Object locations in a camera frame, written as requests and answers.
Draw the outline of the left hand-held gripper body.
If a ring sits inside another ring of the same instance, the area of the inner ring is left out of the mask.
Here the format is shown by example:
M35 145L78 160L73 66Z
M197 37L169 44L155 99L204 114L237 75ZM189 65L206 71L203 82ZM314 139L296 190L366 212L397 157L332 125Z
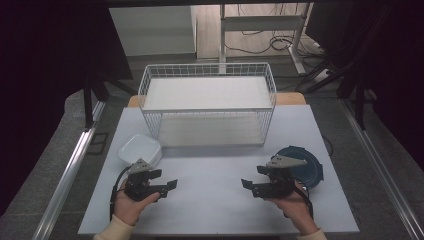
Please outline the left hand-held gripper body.
M128 168L124 192L129 198L134 201L142 201L155 192L159 193L160 185L151 185L151 180L146 179L146 173L152 170L154 170L153 167L143 159L137 160Z

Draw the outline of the black metal stand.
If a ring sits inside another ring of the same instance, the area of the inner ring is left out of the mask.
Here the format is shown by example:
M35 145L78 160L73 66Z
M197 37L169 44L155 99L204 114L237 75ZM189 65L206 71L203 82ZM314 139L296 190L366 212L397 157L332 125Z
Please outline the black metal stand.
M363 111L365 104L365 81L362 78L362 65L363 65L364 53L358 51L352 59L343 67L336 69L332 74L324 78L318 83L307 87L306 89L300 89L297 87L297 91L300 93L313 93L324 86L341 79L336 94L341 99L347 99L352 92L355 92L354 99L354 119L362 130L365 130Z
M85 113L85 128L84 131L88 132L94 126L94 113L92 104L92 95L95 95L98 101L105 102L109 98L109 92L106 89L105 83L110 83L113 86L123 90L130 96L136 94L136 90L122 83L119 79L114 79L112 76L95 72L94 74L87 75L84 79L83 99L84 99L84 113Z

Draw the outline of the dark curtain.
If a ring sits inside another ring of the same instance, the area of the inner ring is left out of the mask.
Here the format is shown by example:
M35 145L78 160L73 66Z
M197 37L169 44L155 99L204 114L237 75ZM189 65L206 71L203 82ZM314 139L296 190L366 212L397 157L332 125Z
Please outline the dark curtain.
M374 111L424 170L424 0L328 0L313 5L306 35L342 68L354 59L383 4L392 9L361 61Z
M66 99L131 77L103 0L0 0L0 216L56 131Z

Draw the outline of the dark blue round container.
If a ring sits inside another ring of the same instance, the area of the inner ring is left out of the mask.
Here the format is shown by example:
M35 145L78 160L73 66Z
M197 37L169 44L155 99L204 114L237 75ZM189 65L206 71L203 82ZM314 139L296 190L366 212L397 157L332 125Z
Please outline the dark blue round container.
M306 161L305 165L292 166L289 171L294 178L301 180L308 189L315 188L324 180L322 164L305 148L289 146L279 150L277 155Z

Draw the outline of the white desk frame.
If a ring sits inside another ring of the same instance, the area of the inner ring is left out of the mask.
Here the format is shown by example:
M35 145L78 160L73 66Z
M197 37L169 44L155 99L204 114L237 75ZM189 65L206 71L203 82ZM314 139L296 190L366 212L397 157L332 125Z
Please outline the white desk frame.
M299 75L306 70L299 58L298 45L307 20L310 4L307 3L300 15L279 16L225 16L225 5L220 6L220 48L219 62L226 62L225 36L227 32L241 31L292 31L294 38L288 46L288 52Z

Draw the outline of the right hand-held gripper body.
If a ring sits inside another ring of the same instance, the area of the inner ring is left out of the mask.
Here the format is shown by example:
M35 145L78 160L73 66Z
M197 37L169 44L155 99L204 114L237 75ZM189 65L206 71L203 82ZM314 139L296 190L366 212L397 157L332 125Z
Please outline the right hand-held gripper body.
M259 198L284 198L295 191L295 178L291 175L289 168L292 166L305 165L305 160L275 155L265 165L271 168L272 173L267 176L269 183L259 183Z

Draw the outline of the white square lidded container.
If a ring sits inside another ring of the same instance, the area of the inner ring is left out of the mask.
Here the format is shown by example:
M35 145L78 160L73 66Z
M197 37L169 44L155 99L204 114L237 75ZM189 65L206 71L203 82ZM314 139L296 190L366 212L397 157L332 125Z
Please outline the white square lidded container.
M125 141L118 151L118 157L128 164L143 159L155 167L162 158L162 147L155 139L137 134Z

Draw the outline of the white wire storage rack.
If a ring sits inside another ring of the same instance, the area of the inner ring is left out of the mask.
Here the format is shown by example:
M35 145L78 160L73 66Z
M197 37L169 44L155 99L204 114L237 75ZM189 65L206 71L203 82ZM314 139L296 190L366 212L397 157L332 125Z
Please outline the white wire storage rack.
M276 85L267 63L148 65L138 105L164 147L261 146Z

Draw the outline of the person's right hand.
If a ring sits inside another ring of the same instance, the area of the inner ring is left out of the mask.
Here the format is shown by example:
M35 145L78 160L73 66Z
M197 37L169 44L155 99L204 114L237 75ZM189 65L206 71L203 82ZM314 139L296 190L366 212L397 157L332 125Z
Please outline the person's right hand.
M307 236L320 230L309 213L309 207L296 191L283 199L266 198L274 203L292 222L301 236Z

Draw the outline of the wooden table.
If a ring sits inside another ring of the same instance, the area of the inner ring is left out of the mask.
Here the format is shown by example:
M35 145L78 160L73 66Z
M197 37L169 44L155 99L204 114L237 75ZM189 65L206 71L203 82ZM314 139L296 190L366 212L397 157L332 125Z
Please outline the wooden table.
M306 105L304 96L298 92L284 92L276 94L277 105ZM138 106L138 97L132 96L128 102L128 107L135 108Z

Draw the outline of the silver metal rail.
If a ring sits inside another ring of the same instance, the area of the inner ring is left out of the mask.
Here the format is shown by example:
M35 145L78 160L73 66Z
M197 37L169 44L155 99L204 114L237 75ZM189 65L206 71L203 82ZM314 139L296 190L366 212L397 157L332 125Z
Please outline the silver metal rail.
M31 240L48 240L60 212L66 202L73 182L77 176L84 156L94 136L101 114L106 103L98 101L91 111L93 114L93 124L87 130L84 130L74 148L74 151L65 167L65 170L53 192L52 198L46 207L46 210L31 238Z
M347 100L340 100L340 105L411 240L424 240L424 228L389 173L369 135L357 123L353 107Z

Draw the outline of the person's left hand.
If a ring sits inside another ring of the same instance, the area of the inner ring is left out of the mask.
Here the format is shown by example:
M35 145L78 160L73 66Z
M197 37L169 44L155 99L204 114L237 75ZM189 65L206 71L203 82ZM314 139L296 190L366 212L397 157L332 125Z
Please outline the person's left hand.
M117 191L114 206L114 215L122 222L130 226L135 226L142 211L149 205L156 202L160 194L155 192L142 201L134 201L129 198L124 190L127 180L124 180Z

